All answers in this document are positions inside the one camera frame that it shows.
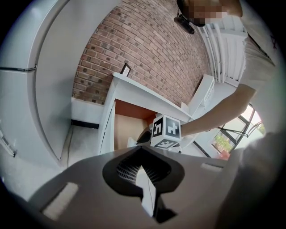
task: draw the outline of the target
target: white cabinet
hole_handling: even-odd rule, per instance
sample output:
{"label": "white cabinet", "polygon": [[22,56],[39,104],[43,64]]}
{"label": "white cabinet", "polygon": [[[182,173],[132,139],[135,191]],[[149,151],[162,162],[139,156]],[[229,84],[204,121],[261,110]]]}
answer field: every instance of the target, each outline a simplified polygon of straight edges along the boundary
{"label": "white cabinet", "polygon": [[189,103],[189,114],[193,119],[201,117],[205,113],[215,91],[215,79],[213,76],[204,75],[199,88]]}
{"label": "white cabinet", "polygon": [[114,119],[115,119],[115,102],[113,103],[105,132],[103,135],[100,154],[109,153],[114,151]]}

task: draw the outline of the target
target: headphones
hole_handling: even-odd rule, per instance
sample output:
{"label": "headphones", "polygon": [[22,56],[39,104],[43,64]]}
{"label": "headphones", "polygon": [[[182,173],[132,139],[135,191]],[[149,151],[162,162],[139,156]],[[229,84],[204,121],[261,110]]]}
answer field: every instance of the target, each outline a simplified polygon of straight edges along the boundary
{"label": "headphones", "polygon": [[205,23],[201,23],[201,21],[199,21],[199,19],[196,19],[196,18],[188,18],[187,19],[183,15],[183,12],[184,12],[183,0],[177,0],[177,5],[179,7],[178,15],[177,15],[177,17],[174,18],[174,22],[176,22],[185,32],[187,32],[189,34],[195,33],[195,30],[190,25],[190,22],[197,27],[204,27],[205,26]]}

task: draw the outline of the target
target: brick wall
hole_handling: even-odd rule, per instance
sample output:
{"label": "brick wall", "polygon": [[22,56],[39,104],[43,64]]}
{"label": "brick wall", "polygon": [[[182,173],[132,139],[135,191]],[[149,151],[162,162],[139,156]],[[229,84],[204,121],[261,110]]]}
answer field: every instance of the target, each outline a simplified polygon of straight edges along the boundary
{"label": "brick wall", "polygon": [[112,72],[128,63],[128,77],[176,105],[188,104],[210,67],[199,32],[185,33],[176,15],[174,0],[123,0],[90,38],[72,96],[104,104]]}

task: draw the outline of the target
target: white wall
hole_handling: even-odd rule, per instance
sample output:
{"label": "white wall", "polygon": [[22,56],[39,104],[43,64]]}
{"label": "white wall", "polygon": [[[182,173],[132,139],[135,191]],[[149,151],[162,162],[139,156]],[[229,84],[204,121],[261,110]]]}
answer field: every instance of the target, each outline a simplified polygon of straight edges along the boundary
{"label": "white wall", "polygon": [[[210,101],[209,106],[206,108],[206,112],[210,111],[224,98],[234,93],[235,90],[236,87],[231,86],[227,83],[222,84],[215,82],[214,96],[213,99]],[[218,132],[219,129],[213,129],[209,132],[202,132],[197,136],[195,140],[211,157],[218,156],[216,149],[211,145],[211,142],[213,141],[214,137],[218,134]]]}
{"label": "white wall", "polygon": [[71,98],[71,118],[86,123],[99,124],[104,106]]}

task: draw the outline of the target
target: refrigerator door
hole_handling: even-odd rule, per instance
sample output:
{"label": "refrigerator door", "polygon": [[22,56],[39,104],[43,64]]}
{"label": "refrigerator door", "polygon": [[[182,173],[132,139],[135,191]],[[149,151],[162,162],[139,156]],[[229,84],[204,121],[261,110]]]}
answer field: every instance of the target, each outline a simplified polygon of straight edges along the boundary
{"label": "refrigerator door", "polygon": [[119,3],[69,1],[43,42],[36,70],[36,101],[42,128],[58,158],[71,125],[72,87],[80,57],[94,30]]}
{"label": "refrigerator door", "polygon": [[44,37],[67,2],[33,1],[16,20],[0,47],[0,68],[34,68]]}
{"label": "refrigerator door", "polygon": [[57,167],[38,124],[33,97],[34,72],[0,70],[0,128],[16,157],[32,165]]}

